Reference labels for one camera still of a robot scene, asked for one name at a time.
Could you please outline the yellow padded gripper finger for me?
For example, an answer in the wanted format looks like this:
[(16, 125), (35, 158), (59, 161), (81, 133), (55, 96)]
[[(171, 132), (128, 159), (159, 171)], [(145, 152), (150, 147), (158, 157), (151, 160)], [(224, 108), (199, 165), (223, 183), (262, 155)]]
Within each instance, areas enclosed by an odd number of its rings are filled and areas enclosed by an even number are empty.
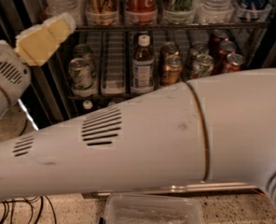
[(70, 13), (46, 19), (16, 37), (16, 53), (29, 66), (42, 66), (76, 29)]

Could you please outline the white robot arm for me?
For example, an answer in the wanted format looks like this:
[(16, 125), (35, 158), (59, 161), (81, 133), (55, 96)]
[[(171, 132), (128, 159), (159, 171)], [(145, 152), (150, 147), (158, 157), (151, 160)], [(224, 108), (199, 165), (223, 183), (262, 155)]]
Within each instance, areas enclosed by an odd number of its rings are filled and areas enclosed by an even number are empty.
[(0, 201), (239, 183), (276, 208), (276, 68), (179, 82), (0, 143)]

